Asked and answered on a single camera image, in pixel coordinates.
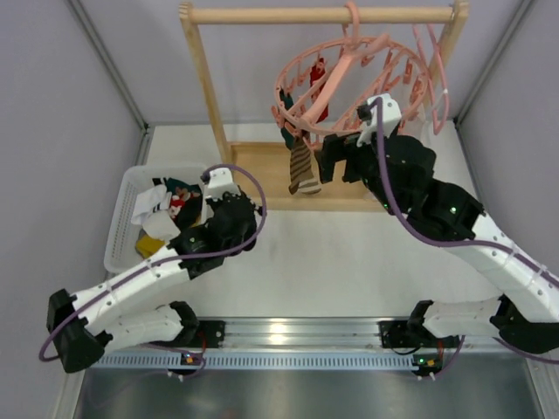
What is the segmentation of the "white sock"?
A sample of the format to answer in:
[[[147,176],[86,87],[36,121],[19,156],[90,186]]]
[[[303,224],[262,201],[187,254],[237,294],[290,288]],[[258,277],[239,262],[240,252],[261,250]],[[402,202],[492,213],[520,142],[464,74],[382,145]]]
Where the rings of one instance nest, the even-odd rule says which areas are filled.
[[[135,206],[131,216],[131,224],[143,225],[153,214],[169,208],[171,194],[164,184],[141,192],[135,199]]]
[[[180,230],[165,210],[150,215],[141,226],[150,237],[163,242],[180,235]]]

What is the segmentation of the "pink round clip hanger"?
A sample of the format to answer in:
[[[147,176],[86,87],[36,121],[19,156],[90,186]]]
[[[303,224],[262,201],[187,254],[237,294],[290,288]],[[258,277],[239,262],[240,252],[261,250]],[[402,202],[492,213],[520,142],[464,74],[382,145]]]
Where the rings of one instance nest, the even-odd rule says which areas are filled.
[[[427,76],[415,38],[407,46],[387,31],[364,36],[361,12],[352,1],[345,7],[350,21],[342,25],[342,36],[307,49],[277,78],[272,115],[287,148],[304,128],[311,151],[328,134],[360,130],[357,108],[371,96],[390,93],[402,119],[424,103]]]

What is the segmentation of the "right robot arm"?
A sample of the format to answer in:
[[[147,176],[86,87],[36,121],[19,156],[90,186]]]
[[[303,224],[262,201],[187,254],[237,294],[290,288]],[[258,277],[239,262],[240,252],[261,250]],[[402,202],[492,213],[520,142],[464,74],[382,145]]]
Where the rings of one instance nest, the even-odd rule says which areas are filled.
[[[320,179],[339,161],[344,182],[362,182],[418,241],[450,252],[499,292],[479,302],[418,302],[408,319],[421,337],[487,336],[528,356],[558,348],[558,277],[510,240],[483,204],[457,184],[435,178],[436,154],[393,133],[325,137],[316,154]]]

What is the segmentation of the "brown striped sock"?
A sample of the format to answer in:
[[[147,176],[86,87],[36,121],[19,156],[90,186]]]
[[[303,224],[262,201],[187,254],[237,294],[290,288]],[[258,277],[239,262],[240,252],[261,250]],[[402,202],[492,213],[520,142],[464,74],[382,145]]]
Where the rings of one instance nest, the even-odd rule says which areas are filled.
[[[311,163],[311,151],[301,138],[293,142],[289,162],[289,193],[295,195],[314,195],[321,192],[321,184],[314,176]]]

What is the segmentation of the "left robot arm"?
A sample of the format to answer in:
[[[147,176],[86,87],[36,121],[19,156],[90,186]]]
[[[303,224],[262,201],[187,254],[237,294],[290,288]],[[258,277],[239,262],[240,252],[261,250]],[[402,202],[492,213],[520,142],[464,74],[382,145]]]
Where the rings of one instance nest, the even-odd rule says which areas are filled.
[[[80,292],[53,293],[46,317],[49,336],[39,359],[50,361],[45,351],[53,346],[52,358],[73,374],[125,347],[188,345],[199,321],[186,302],[172,301],[144,313],[138,307],[181,280],[198,278],[222,266],[227,257],[250,251],[267,216],[266,205],[244,192],[227,193],[209,205],[210,218],[183,229],[137,266]]]

